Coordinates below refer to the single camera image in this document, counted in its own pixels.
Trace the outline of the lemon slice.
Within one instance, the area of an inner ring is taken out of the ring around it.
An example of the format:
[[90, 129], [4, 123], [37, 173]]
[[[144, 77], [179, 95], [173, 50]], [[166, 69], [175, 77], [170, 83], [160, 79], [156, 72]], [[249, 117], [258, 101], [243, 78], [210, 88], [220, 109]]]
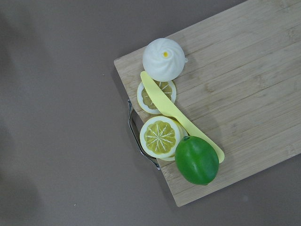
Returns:
[[[173, 81], [161, 82], [155, 81], [155, 83], [160, 87], [164, 94], [174, 103], [176, 100], [176, 86]], [[161, 114], [161, 112], [156, 108], [156, 106], [151, 101], [143, 83], [141, 82], [137, 89], [137, 101], [139, 106], [150, 114]]]

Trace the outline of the yellow plastic knife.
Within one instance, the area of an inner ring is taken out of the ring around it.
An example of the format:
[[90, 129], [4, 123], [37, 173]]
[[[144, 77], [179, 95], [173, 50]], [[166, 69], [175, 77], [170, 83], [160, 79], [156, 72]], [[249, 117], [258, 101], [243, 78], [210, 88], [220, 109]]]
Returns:
[[164, 94], [155, 81], [145, 72], [140, 74], [144, 88], [156, 108], [164, 115], [170, 116], [178, 120], [178, 122], [185, 128], [191, 136], [199, 137], [208, 142], [216, 151], [219, 163], [225, 159], [223, 150], [212, 141], [205, 133], [203, 133], [197, 126], [195, 126]]

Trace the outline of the lemon half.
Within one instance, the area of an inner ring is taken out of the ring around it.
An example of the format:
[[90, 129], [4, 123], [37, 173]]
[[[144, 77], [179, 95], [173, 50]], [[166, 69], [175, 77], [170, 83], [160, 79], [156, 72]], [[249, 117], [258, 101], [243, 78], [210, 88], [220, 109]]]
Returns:
[[187, 135], [187, 131], [180, 123], [165, 116], [156, 116], [142, 126], [140, 142], [143, 150], [151, 157], [174, 161], [175, 150]]

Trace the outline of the white steamed bun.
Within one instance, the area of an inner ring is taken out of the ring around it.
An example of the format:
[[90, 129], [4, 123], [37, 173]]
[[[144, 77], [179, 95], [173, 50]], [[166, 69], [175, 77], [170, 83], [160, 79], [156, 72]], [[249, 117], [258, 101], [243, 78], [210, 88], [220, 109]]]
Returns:
[[143, 68], [156, 81], [172, 81], [184, 69], [187, 60], [181, 46], [174, 40], [159, 38], [143, 52]]

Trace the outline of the green lime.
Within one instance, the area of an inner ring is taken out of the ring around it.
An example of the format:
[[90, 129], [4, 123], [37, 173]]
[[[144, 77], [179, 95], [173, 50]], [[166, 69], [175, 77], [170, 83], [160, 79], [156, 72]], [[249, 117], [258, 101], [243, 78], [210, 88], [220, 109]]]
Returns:
[[175, 163], [179, 172], [190, 183], [206, 186], [219, 169], [219, 159], [214, 148], [205, 140], [185, 136], [176, 147]]

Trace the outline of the bamboo cutting board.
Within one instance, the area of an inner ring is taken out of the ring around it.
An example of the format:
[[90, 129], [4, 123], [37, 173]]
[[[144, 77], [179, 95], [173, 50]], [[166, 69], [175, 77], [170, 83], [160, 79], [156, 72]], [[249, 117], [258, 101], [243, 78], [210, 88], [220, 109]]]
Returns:
[[301, 3], [248, 0], [170, 35], [188, 59], [176, 106], [225, 153], [206, 186], [159, 161], [177, 206], [301, 152]]

